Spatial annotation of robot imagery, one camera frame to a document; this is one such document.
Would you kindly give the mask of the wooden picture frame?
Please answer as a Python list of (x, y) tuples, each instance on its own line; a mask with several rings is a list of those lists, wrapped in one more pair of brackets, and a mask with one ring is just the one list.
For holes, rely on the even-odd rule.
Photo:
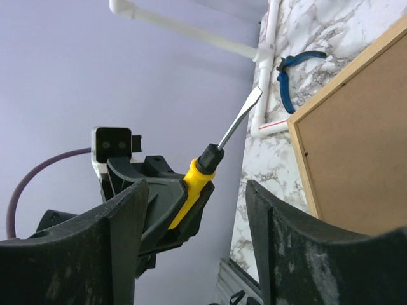
[(309, 212), (377, 235), (406, 225), (406, 18), (288, 119)]

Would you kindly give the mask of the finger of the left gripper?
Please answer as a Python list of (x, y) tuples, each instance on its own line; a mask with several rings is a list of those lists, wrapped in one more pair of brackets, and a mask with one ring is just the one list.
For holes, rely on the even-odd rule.
[(167, 230), (160, 239), (151, 243), (142, 242), (136, 264), (137, 279), (147, 270), (155, 268), (157, 254), (181, 247), (198, 233), (204, 208), (214, 189), (214, 184), (208, 182), (202, 189), (198, 201), (175, 229)]

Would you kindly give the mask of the small yellow screwdriver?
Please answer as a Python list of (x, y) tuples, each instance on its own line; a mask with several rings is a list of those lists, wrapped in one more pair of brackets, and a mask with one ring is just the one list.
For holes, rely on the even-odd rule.
[(230, 140), (250, 110), (258, 103), (262, 94), (263, 91), (261, 88), (256, 86), (250, 92), (237, 117), (227, 129), (219, 143), (209, 144), (204, 152), (190, 163), (190, 169), (183, 178), (187, 185), (188, 198), (175, 216), (169, 229), (175, 229), (181, 223), (193, 205), (198, 201), (203, 188), (215, 177), (216, 169), (224, 158), (224, 147), (226, 143)]

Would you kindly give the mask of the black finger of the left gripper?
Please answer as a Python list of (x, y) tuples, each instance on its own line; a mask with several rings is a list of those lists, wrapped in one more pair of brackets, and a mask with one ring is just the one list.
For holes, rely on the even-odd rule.
[(148, 204), (141, 237), (141, 251), (155, 251), (186, 201), (186, 184), (164, 158), (145, 158), (132, 163), (128, 158), (109, 158), (107, 174), (113, 194), (145, 180)]

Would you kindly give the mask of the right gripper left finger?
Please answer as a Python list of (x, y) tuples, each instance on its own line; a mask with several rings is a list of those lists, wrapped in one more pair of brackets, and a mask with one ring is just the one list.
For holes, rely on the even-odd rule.
[(1, 304), (133, 304), (146, 181), (27, 239), (1, 242)]

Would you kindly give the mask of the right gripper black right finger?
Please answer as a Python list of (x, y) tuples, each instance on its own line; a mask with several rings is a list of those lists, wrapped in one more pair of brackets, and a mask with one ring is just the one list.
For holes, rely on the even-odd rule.
[(406, 228), (370, 237), (325, 223), (246, 184), (265, 304), (405, 304)]

